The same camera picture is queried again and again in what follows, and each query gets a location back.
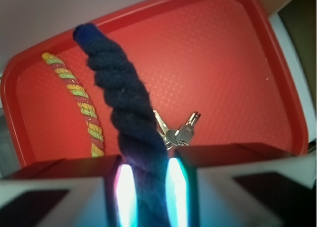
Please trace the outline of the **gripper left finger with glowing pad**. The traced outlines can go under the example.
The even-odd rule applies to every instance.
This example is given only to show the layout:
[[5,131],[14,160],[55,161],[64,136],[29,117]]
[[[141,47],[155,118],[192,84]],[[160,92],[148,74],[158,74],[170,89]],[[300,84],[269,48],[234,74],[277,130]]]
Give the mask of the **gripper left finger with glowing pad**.
[[132,169],[120,155],[35,162],[0,181],[3,227],[135,227]]

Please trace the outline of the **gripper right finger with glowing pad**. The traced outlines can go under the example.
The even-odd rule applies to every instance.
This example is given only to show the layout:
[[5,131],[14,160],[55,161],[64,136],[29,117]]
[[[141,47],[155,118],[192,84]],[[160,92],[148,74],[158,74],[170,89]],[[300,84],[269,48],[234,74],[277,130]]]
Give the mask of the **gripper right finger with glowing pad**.
[[173,227],[314,227],[316,152],[262,143],[184,146],[166,174]]

